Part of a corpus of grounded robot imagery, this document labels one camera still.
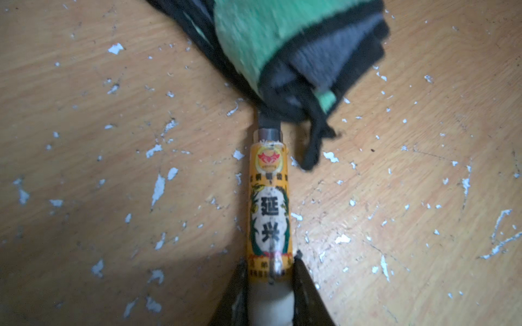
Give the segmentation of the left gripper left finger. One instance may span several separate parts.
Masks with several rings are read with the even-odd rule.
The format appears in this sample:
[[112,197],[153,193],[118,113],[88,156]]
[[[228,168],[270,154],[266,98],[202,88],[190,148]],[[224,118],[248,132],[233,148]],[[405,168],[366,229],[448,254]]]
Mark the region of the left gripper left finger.
[[208,325],[247,326],[247,263],[237,265]]

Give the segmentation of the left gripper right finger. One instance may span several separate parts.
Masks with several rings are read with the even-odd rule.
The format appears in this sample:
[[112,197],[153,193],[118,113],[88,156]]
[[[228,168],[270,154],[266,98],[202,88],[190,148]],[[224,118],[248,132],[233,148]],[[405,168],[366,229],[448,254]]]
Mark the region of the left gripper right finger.
[[293,325],[335,325],[307,270],[301,251],[297,251],[294,257],[292,286],[295,297]]

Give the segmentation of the small sickle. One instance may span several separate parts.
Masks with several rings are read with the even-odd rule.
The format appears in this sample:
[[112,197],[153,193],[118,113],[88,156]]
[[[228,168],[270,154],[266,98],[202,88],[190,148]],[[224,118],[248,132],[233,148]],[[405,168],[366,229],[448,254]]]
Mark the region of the small sickle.
[[262,112],[250,148],[247,313],[250,325],[292,325],[295,296],[288,151],[281,124]]

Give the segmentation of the green and black rag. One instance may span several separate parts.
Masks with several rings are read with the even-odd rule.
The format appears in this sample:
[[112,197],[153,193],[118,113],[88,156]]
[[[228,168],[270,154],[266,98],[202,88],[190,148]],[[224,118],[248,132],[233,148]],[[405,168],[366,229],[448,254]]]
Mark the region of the green and black rag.
[[260,126],[311,124],[300,167],[318,163],[347,91],[385,51],[383,1],[152,1],[257,104]]

